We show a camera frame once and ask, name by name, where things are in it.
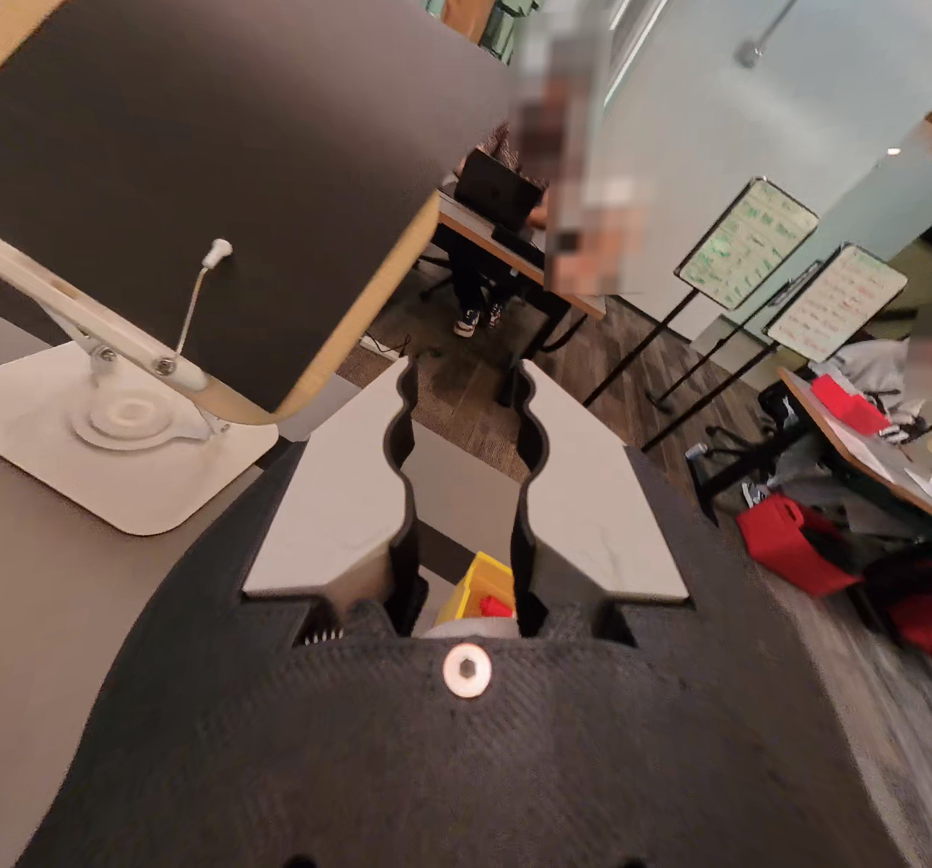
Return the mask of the white cloth bundle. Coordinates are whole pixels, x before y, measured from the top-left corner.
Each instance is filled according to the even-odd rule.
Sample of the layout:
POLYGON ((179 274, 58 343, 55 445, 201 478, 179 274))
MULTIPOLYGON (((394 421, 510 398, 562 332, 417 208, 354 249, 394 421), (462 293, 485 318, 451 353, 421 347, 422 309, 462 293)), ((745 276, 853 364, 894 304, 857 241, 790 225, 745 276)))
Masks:
POLYGON ((848 344, 828 363, 858 392, 876 402, 889 416, 915 416, 924 402, 906 395, 906 363, 910 339, 871 340, 848 344))

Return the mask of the green-marked whiteboard on stand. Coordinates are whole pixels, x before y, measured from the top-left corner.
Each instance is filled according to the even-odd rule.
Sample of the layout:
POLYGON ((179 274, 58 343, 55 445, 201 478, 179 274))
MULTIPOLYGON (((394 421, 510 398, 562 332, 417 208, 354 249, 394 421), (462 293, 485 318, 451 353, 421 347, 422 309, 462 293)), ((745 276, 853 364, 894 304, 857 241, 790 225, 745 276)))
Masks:
POLYGON ((732 312, 815 231, 819 216, 765 177, 752 178, 674 271, 682 299, 586 397, 589 407, 699 297, 732 312))

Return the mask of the dark-faced wooden stand board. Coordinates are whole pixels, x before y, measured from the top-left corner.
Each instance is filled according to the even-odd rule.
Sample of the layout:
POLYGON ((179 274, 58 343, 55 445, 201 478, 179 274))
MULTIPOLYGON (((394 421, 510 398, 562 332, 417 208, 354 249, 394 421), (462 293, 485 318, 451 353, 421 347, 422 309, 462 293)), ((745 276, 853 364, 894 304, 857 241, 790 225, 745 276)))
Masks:
POLYGON ((281 421, 430 240, 508 69, 412 0, 2 0, 2 242, 281 421))

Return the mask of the red-marked whiteboard on stand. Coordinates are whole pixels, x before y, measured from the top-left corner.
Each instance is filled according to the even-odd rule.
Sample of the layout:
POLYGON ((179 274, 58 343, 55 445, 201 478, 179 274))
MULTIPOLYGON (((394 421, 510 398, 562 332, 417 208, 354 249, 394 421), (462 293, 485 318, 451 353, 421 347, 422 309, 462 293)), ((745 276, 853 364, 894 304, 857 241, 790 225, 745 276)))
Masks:
POLYGON ((765 326, 763 350, 701 396, 640 450, 648 453, 717 399, 726 389, 786 349, 806 361, 823 363, 879 315, 907 287, 908 278, 853 243, 837 248, 765 326))

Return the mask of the wooden office desk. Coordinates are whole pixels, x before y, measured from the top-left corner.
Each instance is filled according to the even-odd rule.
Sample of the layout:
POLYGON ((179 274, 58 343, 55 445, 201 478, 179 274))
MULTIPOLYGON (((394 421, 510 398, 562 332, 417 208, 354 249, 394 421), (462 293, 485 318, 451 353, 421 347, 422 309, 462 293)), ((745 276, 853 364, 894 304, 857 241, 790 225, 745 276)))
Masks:
POLYGON ((499 385, 496 401, 511 407, 516 395, 516 369, 521 360, 532 360, 538 354, 552 354, 564 347, 591 319, 600 322, 607 313, 604 296, 570 295, 549 292, 543 285, 542 260, 532 259, 530 242, 521 242, 518 252, 501 240, 508 232, 500 231, 491 221, 454 199, 444 187, 440 193, 438 229, 455 232, 459 240, 470 242, 484 258, 494 258, 506 268, 507 280, 517 288, 516 296, 544 316, 522 350, 511 352, 509 363, 499 385))

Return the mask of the black laptop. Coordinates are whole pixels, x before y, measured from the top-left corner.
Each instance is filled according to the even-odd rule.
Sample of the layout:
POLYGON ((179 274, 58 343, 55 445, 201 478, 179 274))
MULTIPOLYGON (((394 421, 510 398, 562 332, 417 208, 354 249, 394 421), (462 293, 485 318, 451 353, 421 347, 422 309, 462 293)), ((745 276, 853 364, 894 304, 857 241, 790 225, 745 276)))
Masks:
POLYGON ((466 157, 453 199, 494 225, 512 233, 528 227, 542 190, 492 156, 473 149, 466 157))

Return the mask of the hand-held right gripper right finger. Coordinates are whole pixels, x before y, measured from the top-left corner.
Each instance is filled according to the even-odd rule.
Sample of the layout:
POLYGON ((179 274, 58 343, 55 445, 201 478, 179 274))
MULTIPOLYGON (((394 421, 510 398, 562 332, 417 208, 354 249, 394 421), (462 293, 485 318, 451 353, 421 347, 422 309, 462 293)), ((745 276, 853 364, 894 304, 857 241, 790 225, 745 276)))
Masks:
POLYGON ((628 639, 623 606, 689 606, 627 445, 530 361, 516 368, 514 407, 528 470, 512 530, 520 633, 576 607, 597 637, 628 639))

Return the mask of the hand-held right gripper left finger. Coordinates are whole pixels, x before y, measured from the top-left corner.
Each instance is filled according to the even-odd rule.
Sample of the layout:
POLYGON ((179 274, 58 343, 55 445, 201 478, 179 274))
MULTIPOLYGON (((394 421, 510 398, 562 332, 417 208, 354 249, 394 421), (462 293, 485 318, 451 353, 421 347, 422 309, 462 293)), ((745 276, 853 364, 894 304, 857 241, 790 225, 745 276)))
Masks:
POLYGON ((388 601, 417 574, 417 367, 402 358, 317 427, 246 575, 245 597, 388 601))

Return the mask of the yellow plastic bin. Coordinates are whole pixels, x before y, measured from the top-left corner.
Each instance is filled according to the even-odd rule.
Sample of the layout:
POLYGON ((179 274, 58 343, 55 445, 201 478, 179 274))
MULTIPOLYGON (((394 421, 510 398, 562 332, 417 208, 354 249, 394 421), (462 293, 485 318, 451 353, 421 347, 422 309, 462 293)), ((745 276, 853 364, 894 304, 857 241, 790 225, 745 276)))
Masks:
POLYGON ((444 633, 456 627, 474 630, 487 637, 514 638, 518 636, 516 618, 481 618, 478 603, 484 595, 492 594, 516 610, 515 579, 511 567, 478 552, 455 586, 453 594, 444 604, 433 627, 444 633))

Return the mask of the wooden side table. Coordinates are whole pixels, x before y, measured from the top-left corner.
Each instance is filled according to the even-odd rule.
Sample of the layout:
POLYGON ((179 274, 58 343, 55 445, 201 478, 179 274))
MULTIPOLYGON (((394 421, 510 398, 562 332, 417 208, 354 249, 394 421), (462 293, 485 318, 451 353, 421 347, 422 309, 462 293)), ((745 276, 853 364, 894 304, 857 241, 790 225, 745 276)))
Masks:
POLYGON ((780 367, 776 373, 845 464, 890 490, 897 499, 931 515, 930 476, 922 473, 903 450, 856 432, 832 414, 810 385, 790 370, 780 367))

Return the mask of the red plastic bin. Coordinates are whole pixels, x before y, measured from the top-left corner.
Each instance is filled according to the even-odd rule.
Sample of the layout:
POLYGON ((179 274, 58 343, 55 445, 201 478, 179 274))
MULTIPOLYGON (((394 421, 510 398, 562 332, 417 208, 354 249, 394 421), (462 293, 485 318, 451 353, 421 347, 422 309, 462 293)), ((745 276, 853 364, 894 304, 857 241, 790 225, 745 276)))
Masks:
POLYGON ((736 525, 753 560, 810 597, 826 598, 864 580, 842 531, 783 494, 746 509, 736 525))

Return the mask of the grey wall conduit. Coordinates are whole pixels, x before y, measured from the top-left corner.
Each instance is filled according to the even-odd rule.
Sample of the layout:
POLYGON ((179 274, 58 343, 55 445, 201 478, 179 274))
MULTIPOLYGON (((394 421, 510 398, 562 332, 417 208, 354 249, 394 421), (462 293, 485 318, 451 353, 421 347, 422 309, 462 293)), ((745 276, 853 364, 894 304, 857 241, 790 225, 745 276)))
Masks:
POLYGON ((763 59, 774 35, 800 0, 786 0, 766 28, 755 37, 745 38, 733 53, 735 63, 744 70, 754 70, 763 59))

